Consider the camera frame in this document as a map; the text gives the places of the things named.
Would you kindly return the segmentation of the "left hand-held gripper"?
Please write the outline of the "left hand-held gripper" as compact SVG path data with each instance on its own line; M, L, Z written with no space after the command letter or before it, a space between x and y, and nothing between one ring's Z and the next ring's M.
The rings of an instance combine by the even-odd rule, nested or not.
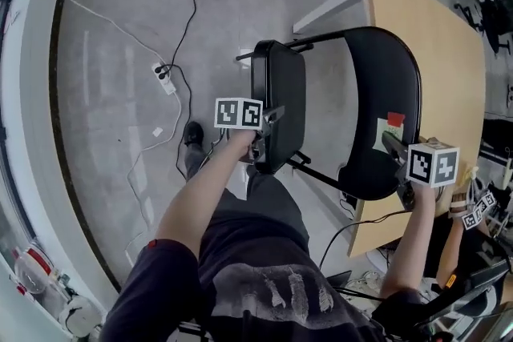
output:
M273 134L284 114L285 106L265 109L258 99L217 98L214 127L225 131L254 131L253 141L240 160L259 172L272 172Z

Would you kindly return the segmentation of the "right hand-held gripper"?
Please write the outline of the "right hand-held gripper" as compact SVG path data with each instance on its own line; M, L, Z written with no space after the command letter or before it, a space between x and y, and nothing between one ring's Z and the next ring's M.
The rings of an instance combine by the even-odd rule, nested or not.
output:
M430 188L452 185L458 175L459 148L433 141L404 145L389 131L382 133L386 170L396 173L398 196L406 211L414 208L412 183Z

